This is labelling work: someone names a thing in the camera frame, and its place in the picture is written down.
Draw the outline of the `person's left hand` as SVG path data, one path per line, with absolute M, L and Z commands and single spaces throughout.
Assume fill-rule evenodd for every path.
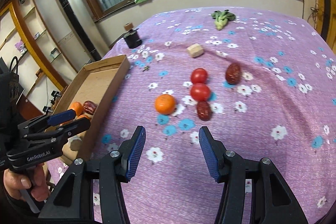
M 24 174 L 18 174 L 10 171 L 4 171 L 3 183 L 5 190 L 12 198 L 16 200 L 25 200 L 21 195 L 20 190 L 30 189 L 32 181 L 35 183 L 31 190 L 32 197 L 38 202 L 46 200 L 50 196 L 50 191 L 46 182 L 46 177 L 43 169 L 44 163 L 37 165 L 34 169 L 33 178 L 28 178 Z

